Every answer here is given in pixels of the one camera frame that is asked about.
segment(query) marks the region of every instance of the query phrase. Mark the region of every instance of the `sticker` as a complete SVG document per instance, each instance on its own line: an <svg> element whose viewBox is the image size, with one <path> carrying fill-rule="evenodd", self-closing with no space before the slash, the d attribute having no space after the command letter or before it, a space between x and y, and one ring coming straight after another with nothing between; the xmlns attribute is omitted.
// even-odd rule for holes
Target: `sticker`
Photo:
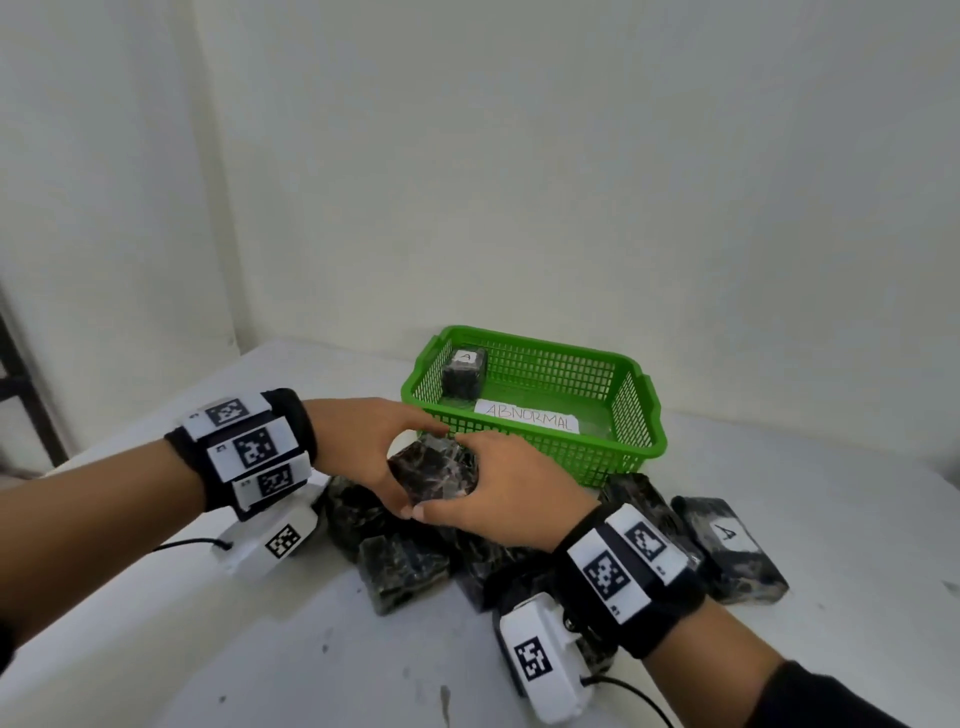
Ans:
<svg viewBox="0 0 960 728"><path fill-rule="evenodd" d="M204 409L191 412L180 423L187 434L196 442L218 429L229 427L253 415L269 411L270 403L263 398L263 395L244 395L243 397L233 397L228 400L213 402Z"/></svg>
<svg viewBox="0 0 960 728"><path fill-rule="evenodd" d="M458 352L453 354L453 358L450 359L452 364L476 364L477 363L477 352L468 352L466 349L460 349Z"/></svg>
<svg viewBox="0 0 960 728"><path fill-rule="evenodd" d="M528 425L539 425L563 432L573 432L576 435L580 434L580 423L573 415L562 415L559 412L547 412L543 409L532 409L530 407L517 407L515 404L491 400L477 400L473 411L481 415L498 417L501 420L513 420Z"/></svg>
<svg viewBox="0 0 960 728"><path fill-rule="evenodd" d="M208 448L206 454L220 479L227 483L238 475L299 447L290 424L285 418L278 417Z"/></svg>
<svg viewBox="0 0 960 728"><path fill-rule="evenodd" d="M760 547L756 545L756 541L750 538L740 519L717 519L710 522L710 528L713 529L713 535L717 537L720 546L727 551L762 553Z"/></svg>
<svg viewBox="0 0 960 728"><path fill-rule="evenodd" d="M292 525L287 523L265 546L277 559L282 559L290 553L293 547L299 542L300 534L297 533Z"/></svg>
<svg viewBox="0 0 960 728"><path fill-rule="evenodd" d="M650 603L650 597L630 577L596 529L571 546L567 554L617 623L623 624Z"/></svg>
<svg viewBox="0 0 960 728"><path fill-rule="evenodd" d="M550 665L546 652L543 651L543 646L540 644L540 639L537 637L533 637L523 644L518 644L514 647L514 653L516 658L520 660L523 676L528 683L542 677L547 672L553 671L553 666Z"/></svg>
<svg viewBox="0 0 960 728"><path fill-rule="evenodd" d="M302 483L310 477L313 469L310 467L310 456L300 452L279 465L268 468L254 475L248 475L240 480L233 481L233 493L236 494L237 505L244 511L265 497L272 496L297 483Z"/></svg>
<svg viewBox="0 0 960 728"><path fill-rule="evenodd" d="M636 551L660 581L670 584L686 569L686 556L630 504L620 507L607 523Z"/></svg>

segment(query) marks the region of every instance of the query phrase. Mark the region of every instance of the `forearm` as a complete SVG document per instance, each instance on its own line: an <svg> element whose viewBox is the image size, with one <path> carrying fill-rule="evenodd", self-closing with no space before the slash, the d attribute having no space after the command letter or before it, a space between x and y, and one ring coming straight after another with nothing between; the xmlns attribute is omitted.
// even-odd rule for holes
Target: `forearm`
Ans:
<svg viewBox="0 0 960 728"><path fill-rule="evenodd" d="M741 728L783 662L777 650L708 598L643 664L686 728Z"/></svg>
<svg viewBox="0 0 960 728"><path fill-rule="evenodd" d="M25 643L203 511L163 440L0 493L0 621Z"/></svg>

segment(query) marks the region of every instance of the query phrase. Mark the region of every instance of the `qr-like code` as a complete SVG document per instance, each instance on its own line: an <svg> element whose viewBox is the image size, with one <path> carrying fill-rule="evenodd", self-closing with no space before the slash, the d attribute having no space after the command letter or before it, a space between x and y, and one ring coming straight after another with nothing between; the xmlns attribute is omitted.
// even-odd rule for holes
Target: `qr-like code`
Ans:
<svg viewBox="0 0 960 728"><path fill-rule="evenodd" d="M626 533L627 540L639 549L647 561L653 561L666 551L663 539L650 530L646 523L638 523Z"/></svg>
<svg viewBox="0 0 960 728"><path fill-rule="evenodd" d="M240 400L221 402L220 404L208 407L204 412L206 412L210 421L218 427L231 423L234 420L240 420L250 414L250 410L248 410Z"/></svg>
<svg viewBox="0 0 960 728"><path fill-rule="evenodd" d="M258 475L257 482L260 484L260 495L267 497L293 485L294 472L290 463L284 463L279 468Z"/></svg>
<svg viewBox="0 0 960 728"><path fill-rule="evenodd" d="M267 542L267 550L274 554L276 558L282 559L283 555L293 548L299 540L300 534L294 530L294 527L285 525L274 538Z"/></svg>
<svg viewBox="0 0 960 728"><path fill-rule="evenodd" d="M630 583L630 577L620 568L609 551L604 551L593 559L583 572L604 601Z"/></svg>
<svg viewBox="0 0 960 728"><path fill-rule="evenodd" d="M553 670L553 666L550 665L550 661L547 659L542 645L540 645L540 640L536 637L514 647L514 652L516 658L520 660L523 676L527 679L527 682L536 680Z"/></svg>
<svg viewBox="0 0 960 728"><path fill-rule="evenodd" d="M248 468L276 457L276 445L266 427L260 427L233 440L233 446Z"/></svg>

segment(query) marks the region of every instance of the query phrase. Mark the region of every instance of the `black sleeve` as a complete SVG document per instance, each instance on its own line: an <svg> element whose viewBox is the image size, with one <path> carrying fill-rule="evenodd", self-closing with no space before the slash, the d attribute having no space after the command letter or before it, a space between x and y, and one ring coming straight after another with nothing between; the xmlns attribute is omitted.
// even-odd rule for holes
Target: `black sleeve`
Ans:
<svg viewBox="0 0 960 728"><path fill-rule="evenodd" d="M13 641L13 630L7 624L0 621L0 675L13 661L15 651L15 642Z"/></svg>
<svg viewBox="0 0 960 728"><path fill-rule="evenodd" d="M770 678L746 728L905 728L837 680L785 663Z"/></svg>

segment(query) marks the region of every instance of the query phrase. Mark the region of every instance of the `white table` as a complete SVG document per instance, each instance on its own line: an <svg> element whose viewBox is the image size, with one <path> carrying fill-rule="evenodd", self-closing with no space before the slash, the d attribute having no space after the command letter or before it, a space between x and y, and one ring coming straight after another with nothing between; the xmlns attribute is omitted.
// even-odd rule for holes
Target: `white table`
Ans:
<svg viewBox="0 0 960 728"><path fill-rule="evenodd" d="M89 462L159 437L181 413L236 391L397 399L410 362L275 341L123 432ZM893 455L666 414L670 447L647 464L676 494L726 498L790 582L736 614L784 654L838 677L910 725L960 715L960 492ZM216 536L229 511L180 534ZM655 692L640 663L613 671ZM489 615L456 586L374 615L356 570L323 540L258 585L204 546L152 554L20 650L0 679L0 725L535 725L501 664ZM654 726L602 687L583 726Z"/></svg>

